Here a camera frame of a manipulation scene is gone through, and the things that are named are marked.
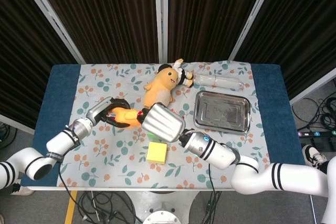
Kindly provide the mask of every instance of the sneaker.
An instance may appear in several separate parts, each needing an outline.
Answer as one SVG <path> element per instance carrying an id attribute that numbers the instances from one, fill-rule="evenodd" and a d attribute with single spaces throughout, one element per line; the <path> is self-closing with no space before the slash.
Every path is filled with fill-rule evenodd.
<path id="1" fill-rule="evenodd" d="M 13 184 L 13 191 L 10 195 L 28 196 L 34 192 L 33 190 L 30 190 L 28 187 L 21 186 L 20 183 L 21 179 L 18 179 L 17 182 Z"/>
<path id="2" fill-rule="evenodd" d="M 327 161 L 327 158 L 323 154 L 319 153 L 319 151 L 312 145 L 305 145 L 302 148 L 302 153 L 306 165 L 316 167 L 317 169 L 322 163 Z"/>

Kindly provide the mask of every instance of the stuffed toy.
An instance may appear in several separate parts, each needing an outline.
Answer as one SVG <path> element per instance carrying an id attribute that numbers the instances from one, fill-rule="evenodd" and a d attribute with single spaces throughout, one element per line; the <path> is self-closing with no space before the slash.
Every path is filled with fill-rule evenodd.
<path id="1" fill-rule="evenodd" d="M 150 108 L 157 102 L 168 106 L 173 101 L 171 90 L 178 84 L 178 75 L 172 66 L 168 64 L 161 65 L 155 79 L 144 86 L 146 89 L 143 100 L 145 108 Z"/>
<path id="2" fill-rule="evenodd" d="M 175 69 L 179 75 L 177 85 L 183 84 L 187 86 L 188 88 L 190 88 L 194 84 L 193 83 L 193 73 L 184 70 L 181 67 L 182 62 L 183 62 L 183 59 L 178 59 L 173 65 L 173 69 Z"/>
<path id="3" fill-rule="evenodd" d="M 109 111 L 109 113 L 115 114 L 114 117 L 110 118 L 116 122 L 114 124 L 116 127 L 132 128 L 141 126 L 141 123 L 137 120 L 137 117 L 142 115 L 142 111 L 117 107 Z"/>

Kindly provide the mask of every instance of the blue tablecloth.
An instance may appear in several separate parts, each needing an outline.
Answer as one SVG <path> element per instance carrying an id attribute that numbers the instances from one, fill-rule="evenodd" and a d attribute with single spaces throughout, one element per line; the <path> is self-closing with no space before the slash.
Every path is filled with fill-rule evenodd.
<path id="1" fill-rule="evenodd" d="M 304 165 L 300 141 L 279 65 L 251 64 L 258 104 L 271 163 Z M 47 153 L 46 143 L 69 123 L 80 65 L 55 65 L 52 68 L 37 121 L 33 148 Z M 24 186 L 56 186 L 56 164 L 41 180 L 27 176 Z"/>

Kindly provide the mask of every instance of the yellow floor marking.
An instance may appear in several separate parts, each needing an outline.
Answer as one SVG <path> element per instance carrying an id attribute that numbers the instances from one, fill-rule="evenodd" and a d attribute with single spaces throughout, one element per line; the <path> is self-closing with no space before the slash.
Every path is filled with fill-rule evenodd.
<path id="1" fill-rule="evenodd" d="M 77 191 L 71 191 L 71 196 L 73 197 L 74 200 L 76 200 Z M 76 206 L 75 202 L 69 197 L 68 211 L 65 217 L 64 224 L 72 224 L 72 217 L 74 215 L 73 211 L 75 210 L 75 206 Z"/>

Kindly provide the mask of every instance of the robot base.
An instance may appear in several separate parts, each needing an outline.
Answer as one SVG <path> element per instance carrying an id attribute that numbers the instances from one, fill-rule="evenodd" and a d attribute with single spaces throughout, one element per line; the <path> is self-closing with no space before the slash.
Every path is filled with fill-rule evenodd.
<path id="1" fill-rule="evenodd" d="M 167 194 L 158 191 L 126 192 L 135 208 L 136 215 L 144 224 L 188 224 L 189 212 L 199 191 L 174 191 Z"/>

